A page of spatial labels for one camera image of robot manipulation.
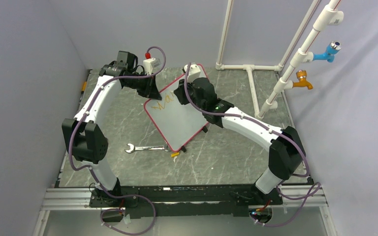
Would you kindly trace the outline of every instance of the whiteboard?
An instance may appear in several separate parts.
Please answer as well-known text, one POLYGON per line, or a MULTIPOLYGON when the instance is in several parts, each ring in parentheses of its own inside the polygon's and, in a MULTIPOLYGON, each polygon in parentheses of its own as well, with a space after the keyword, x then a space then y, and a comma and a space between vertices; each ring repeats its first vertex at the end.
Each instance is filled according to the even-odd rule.
MULTIPOLYGON (((203 66, 198 65, 201 68, 199 77, 207 77, 203 66)), ((160 91, 161 101, 149 99, 144 103, 144 110, 172 151, 179 151, 208 124, 201 112, 190 103, 181 105, 174 95, 173 91, 184 76, 179 76, 160 91)))

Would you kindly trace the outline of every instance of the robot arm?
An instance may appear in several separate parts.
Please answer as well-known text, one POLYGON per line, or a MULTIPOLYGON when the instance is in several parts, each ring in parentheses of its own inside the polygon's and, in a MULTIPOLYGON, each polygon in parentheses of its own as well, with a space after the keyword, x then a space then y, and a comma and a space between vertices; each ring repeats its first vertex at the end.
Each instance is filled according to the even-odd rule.
MULTIPOLYGON (((187 80, 191 82, 188 82, 188 94, 192 102, 203 110, 205 119, 211 124, 242 134, 269 152, 268 168, 252 186, 257 198, 266 199, 266 195, 275 191, 275 187, 283 180, 288 180, 302 162, 302 157, 296 147, 275 132, 292 139, 305 153, 298 133, 290 126, 281 129, 259 121, 243 113, 233 104, 218 98, 214 86, 207 78, 196 78, 197 70, 199 68, 196 65, 189 69, 187 80)), ((182 105, 189 103, 184 83, 184 79, 181 79, 178 88, 174 90, 174 94, 182 105)))
MULTIPOLYGON (((108 140, 103 135, 101 127, 105 114, 114 98, 123 87, 136 89, 142 97, 161 100, 161 95, 156 87, 155 76, 145 79, 117 79, 118 76, 152 75, 153 69, 160 65, 156 58, 148 58, 143 61, 143 73, 136 72, 138 58, 129 52, 118 52, 116 61, 105 65, 99 72, 99 78, 90 99, 85 106, 75 115, 74 119, 65 119, 62 130, 66 148, 78 121, 84 117, 79 125, 73 140, 72 155, 83 165, 90 166, 99 182, 115 196, 121 195, 121 186, 118 178, 114 175, 107 160, 104 158, 108 149, 108 140)), ((101 197, 108 196, 99 190, 101 197)))

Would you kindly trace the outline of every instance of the orange faucet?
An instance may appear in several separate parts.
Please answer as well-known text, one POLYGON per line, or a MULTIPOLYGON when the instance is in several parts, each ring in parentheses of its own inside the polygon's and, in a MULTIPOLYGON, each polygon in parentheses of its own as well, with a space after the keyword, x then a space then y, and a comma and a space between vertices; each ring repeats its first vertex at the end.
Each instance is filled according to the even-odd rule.
POLYGON ((296 77, 298 78, 299 82, 294 82, 293 86, 294 87, 307 87, 308 90, 313 89, 314 87, 312 86, 312 84, 306 80, 306 76, 307 76, 306 70, 298 70, 298 72, 296 72, 296 77))

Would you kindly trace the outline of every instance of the marker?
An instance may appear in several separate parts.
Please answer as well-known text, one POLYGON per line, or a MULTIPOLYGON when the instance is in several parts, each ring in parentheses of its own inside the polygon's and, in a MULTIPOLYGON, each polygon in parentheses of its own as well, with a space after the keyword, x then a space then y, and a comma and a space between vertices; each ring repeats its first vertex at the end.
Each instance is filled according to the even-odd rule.
POLYGON ((80 99, 79 99, 79 102, 82 101, 82 98, 83 98, 83 94, 85 93, 85 89, 86 89, 86 81, 83 83, 82 85, 82 91, 80 92, 80 99))

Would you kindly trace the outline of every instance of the black bracket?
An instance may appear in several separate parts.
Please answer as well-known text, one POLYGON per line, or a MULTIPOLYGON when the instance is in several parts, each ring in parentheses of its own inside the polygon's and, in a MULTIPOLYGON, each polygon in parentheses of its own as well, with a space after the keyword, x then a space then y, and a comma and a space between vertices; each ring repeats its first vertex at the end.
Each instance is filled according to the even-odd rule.
MULTIPOLYGON (((305 154, 301 139, 295 128, 288 126, 282 134, 292 139, 305 154)), ((280 179, 288 180, 302 162, 298 150, 287 140, 278 137, 272 141, 269 150, 269 169, 280 179)))
MULTIPOLYGON (((121 188, 120 194, 118 191, 113 191, 111 194, 114 196, 125 196, 125 195, 134 195, 139 194, 138 188, 121 188)), ((129 198, 120 198, 112 199, 107 196, 105 192, 95 188, 92 191, 91 200, 89 202, 89 207, 137 207, 138 206, 138 197, 129 197, 129 198)))
MULTIPOLYGON (((70 137, 78 121, 64 119, 62 131, 66 149, 69 149, 70 137)), ((90 161, 97 164, 108 150, 108 140, 97 124, 82 122, 73 139, 72 155, 78 161, 90 161)))

